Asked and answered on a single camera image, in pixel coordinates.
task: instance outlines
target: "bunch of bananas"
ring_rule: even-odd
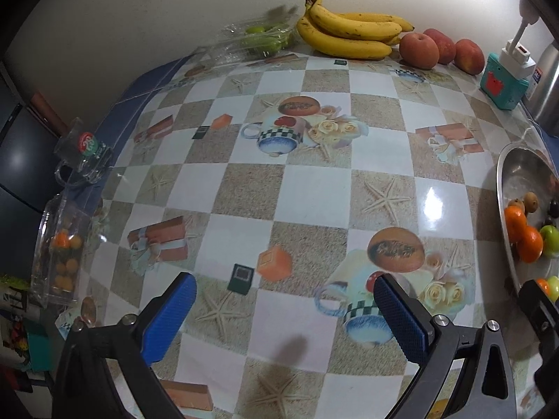
[[[375,13],[335,14],[322,0],[305,0],[305,14],[297,22],[303,40],[319,52],[342,58],[379,60],[392,53],[399,34],[413,31],[407,20]]]

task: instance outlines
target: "red cherry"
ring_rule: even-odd
[[[369,276],[369,278],[367,279],[367,283],[365,284],[365,288],[367,289],[368,292],[370,292],[370,293],[373,292],[373,287],[375,286],[375,281],[377,280],[377,277],[382,276],[382,274],[384,274],[384,272],[375,271],[374,273],[372,273]]]
[[[293,127],[297,123],[297,120],[294,117],[279,117],[274,121],[276,126],[286,126],[286,127]]]

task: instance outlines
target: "metal bolt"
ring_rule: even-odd
[[[131,326],[136,322],[137,319],[138,315],[136,315],[135,313],[127,313],[120,319],[120,322],[124,324],[124,326]]]
[[[487,322],[487,328],[490,331],[497,332],[499,330],[500,326],[499,326],[499,323],[497,323],[494,319],[490,319]]]
[[[439,326],[448,326],[448,323],[450,323],[450,320],[444,315],[435,315],[433,319]]]
[[[72,331],[79,332],[84,329],[85,326],[86,324],[82,320],[77,319],[76,321],[74,321],[74,324],[72,324]]]

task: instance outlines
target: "white wall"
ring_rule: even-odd
[[[66,121],[97,123],[137,76],[190,53],[221,26],[304,0],[41,0],[8,50],[24,91],[40,90]],[[406,17],[416,29],[469,38],[487,55],[514,36],[518,0],[325,0],[336,12]],[[541,20],[522,43],[537,60],[552,37]]]

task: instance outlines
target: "glass mug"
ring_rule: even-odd
[[[72,121],[70,132],[58,140],[54,154],[61,159],[54,171],[57,183],[61,186],[78,187],[86,183],[94,184],[101,179],[112,158],[112,148],[91,132],[84,131],[82,120],[76,118]],[[68,181],[60,176],[63,166],[73,170]]]

